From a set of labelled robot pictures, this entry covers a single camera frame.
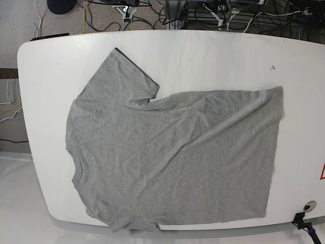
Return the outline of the aluminium frame post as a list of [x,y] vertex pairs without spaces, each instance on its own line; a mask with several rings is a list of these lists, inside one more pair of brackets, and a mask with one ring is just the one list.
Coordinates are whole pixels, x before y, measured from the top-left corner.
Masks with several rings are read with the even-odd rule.
[[166,19],[163,25],[168,30],[182,29],[188,17],[186,1],[161,1],[161,3]]

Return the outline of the dark round object top left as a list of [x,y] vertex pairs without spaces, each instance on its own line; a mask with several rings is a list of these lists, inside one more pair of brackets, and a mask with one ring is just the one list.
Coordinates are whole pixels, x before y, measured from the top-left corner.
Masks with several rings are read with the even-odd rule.
[[70,12],[76,3],[77,0],[47,0],[48,9],[56,15],[63,15]]

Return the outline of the red warning triangle sticker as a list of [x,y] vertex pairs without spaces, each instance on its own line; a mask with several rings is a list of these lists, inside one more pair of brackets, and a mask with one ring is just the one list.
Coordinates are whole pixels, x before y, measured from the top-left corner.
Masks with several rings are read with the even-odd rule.
[[323,165],[320,180],[325,179],[325,164]]

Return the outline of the grey t-shirt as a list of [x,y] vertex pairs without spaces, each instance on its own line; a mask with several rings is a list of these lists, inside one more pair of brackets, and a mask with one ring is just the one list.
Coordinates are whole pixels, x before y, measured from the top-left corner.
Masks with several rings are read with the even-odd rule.
[[113,49],[73,101],[73,184],[112,231],[263,218],[283,88],[190,91],[159,85]]

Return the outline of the white robot mount bracket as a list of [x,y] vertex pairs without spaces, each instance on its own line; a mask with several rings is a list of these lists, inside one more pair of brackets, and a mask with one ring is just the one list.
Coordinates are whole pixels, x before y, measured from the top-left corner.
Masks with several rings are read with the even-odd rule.
[[122,15],[123,23],[132,23],[133,15],[136,13],[139,7],[113,6],[113,8]]

